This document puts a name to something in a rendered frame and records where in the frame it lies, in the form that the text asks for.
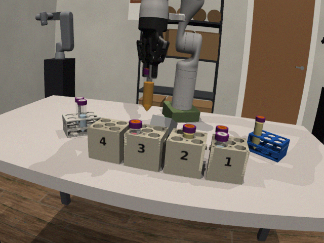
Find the conical tube with pink liquid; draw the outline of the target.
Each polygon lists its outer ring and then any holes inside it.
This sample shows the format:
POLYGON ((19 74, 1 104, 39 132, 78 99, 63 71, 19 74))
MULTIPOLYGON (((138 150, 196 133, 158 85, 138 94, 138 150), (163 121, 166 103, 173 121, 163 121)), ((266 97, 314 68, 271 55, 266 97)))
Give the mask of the conical tube with pink liquid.
POLYGON ((138 119, 132 119, 129 121, 129 128, 131 134, 140 134, 142 128, 142 121, 138 119))

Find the blue tube rack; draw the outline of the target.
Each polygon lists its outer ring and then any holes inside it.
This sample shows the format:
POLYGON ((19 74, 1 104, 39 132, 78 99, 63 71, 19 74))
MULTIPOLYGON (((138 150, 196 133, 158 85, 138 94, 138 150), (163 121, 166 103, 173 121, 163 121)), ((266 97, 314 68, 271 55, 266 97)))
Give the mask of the blue tube rack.
POLYGON ((270 133, 270 132, 267 132, 264 130, 262 130, 262 132, 264 132, 265 134, 262 133, 261 136, 256 136, 253 134, 253 132, 249 133, 247 143, 248 143, 250 152, 260 155, 262 157, 265 157, 267 159, 273 160, 275 162, 279 162, 287 154, 290 139, 281 137, 279 135, 276 135, 276 134, 273 134, 273 133, 270 133), (275 137, 271 137, 269 135, 273 135, 275 137), (261 139, 261 141, 263 141, 263 142, 260 141, 260 144, 258 144, 258 145, 252 143, 253 136, 261 139), (268 137, 271 140, 265 139, 264 137, 268 137), (280 140, 278 138, 285 139, 285 141, 280 140), (281 143, 276 143, 275 141, 279 141, 281 143), (272 145, 269 145, 267 143, 272 144, 272 145), (256 147, 256 149, 253 149, 253 146, 256 147), (280 147, 281 149, 277 148, 277 147, 280 147))

